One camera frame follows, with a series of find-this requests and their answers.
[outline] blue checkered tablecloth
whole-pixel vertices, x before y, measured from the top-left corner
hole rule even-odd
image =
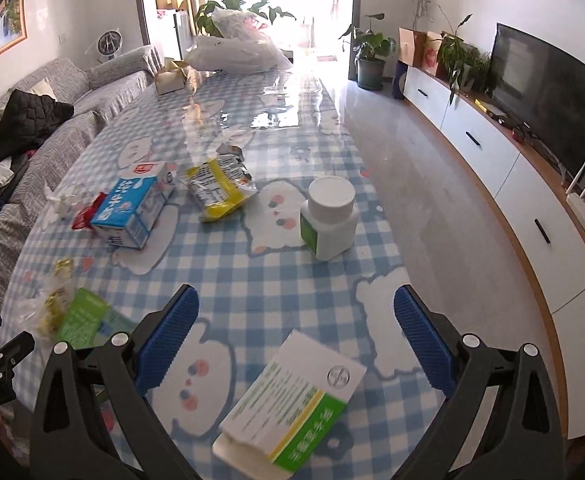
[[[295,478],[388,480],[441,398],[394,319],[392,298],[408,275],[367,170],[317,77],[192,72],[184,91],[159,96],[149,88],[103,130],[59,189],[108,190],[142,160],[169,161],[183,173],[223,142],[243,148],[259,194],[227,218],[202,224],[198,205],[179,186],[143,251],[73,231],[48,207],[15,267],[0,346],[23,330],[24,300],[37,296],[61,258],[74,261],[77,286],[135,321],[189,283],[200,295],[199,320],[149,399],[199,475],[243,478],[212,455],[218,424],[298,329],[368,371]],[[361,215],[354,246],[328,263],[303,247],[298,226],[307,189],[324,174],[352,182]],[[47,351],[38,347],[15,371],[16,394],[31,409]],[[111,408],[102,411],[122,458],[134,463]]]

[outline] white bottle cap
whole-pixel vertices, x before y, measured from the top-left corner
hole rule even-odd
[[[353,212],[354,204],[355,188],[340,176],[320,176],[308,189],[308,209],[320,222],[343,222]]]

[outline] tile floor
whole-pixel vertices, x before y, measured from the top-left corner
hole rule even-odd
[[[532,342],[554,364],[537,302],[515,251],[477,183],[444,137],[412,105],[395,101],[391,84],[364,91],[336,65],[320,76],[370,171],[412,285],[428,308],[458,332],[495,348]],[[455,466],[468,462],[490,415],[490,388]]]

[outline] screw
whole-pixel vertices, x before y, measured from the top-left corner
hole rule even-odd
[[[110,342],[114,346],[124,346],[128,342],[128,334],[125,332],[120,332],[112,336]]]
[[[537,346],[528,343],[524,345],[524,352],[530,355],[530,357],[535,357],[539,353],[539,350],[537,349]]]
[[[65,341],[58,342],[54,348],[52,349],[53,352],[57,355],[63,354],[68,349],[68,343]]]
[[[464,345],[470,348],[477,348],[481,342],[479,338],[474,334],[466,334],[462,339]]]

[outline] black jacket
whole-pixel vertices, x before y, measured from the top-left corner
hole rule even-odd
[[[39,149],[74,112],[72,105],[50,96],[14,90],[0,120],[0,162]]]

